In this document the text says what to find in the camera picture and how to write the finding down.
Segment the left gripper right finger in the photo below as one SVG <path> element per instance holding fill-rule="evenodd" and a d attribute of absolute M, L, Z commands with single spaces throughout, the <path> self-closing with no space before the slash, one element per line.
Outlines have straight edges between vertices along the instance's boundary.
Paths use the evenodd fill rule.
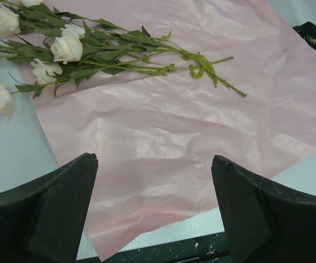
<path fill-rule="evenodd" d="M 316 262 L 316 196 L 220 155 L 211 172 L 233 262 Z"/>

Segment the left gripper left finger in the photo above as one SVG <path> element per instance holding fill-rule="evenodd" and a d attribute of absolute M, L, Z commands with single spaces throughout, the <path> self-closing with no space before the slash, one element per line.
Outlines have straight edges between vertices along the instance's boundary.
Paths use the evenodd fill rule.
<path fill-rule="evenodd" d="M 98 160 L 84 153 L 0 193 L 0 262 L 76 262 Z"/>

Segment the pink tissue paper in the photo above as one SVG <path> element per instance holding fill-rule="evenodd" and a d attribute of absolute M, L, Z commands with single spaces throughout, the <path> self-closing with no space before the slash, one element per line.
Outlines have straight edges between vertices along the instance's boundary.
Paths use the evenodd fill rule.
<path fill-rule="evenodd" d="M 208 76 L 96 74 L 33 104 L 59 164 L 82 153 L 99 168 L 78 258 L 223 231 L 211 177 L 222 155 L 316 195 L 316 52 L 293 30 L 316 1 L 47 1 L 128 30 L 141 26 L 209 60 Z"/>

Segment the pink artificial flower bunch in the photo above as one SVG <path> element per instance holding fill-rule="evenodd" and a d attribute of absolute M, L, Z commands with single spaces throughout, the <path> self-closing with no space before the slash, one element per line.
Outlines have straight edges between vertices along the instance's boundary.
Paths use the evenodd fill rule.
<path fill-rule="evenodd" d="M 218 76 L 215 64 L 201 53 L 191 53 L 170 40 L 151 36 L 145 28 L 129 31 L 105 19 L 89 19 L 47 7 L 43 1 L 0 1 L 0 59 L 15 65 L 29 64 L 35 82 L 17 82 L 16 93 L 62 85 L 80 85 L 99 72 L 115 76 L 123 71 L 151 76 L 177 72 L 175 64 L 163 65 L 153 56 L 176 53 L 189 63 L 193 79 L 207 75 L 214 84 L 235 87 Z"/>

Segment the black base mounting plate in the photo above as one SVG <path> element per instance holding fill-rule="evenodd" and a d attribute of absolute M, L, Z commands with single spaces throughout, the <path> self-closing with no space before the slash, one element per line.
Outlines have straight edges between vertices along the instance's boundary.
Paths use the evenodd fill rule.
<path fill-rule="evenodd" d="M 118 252 L 105 262 L 231 262 L 224 232 Z"/>

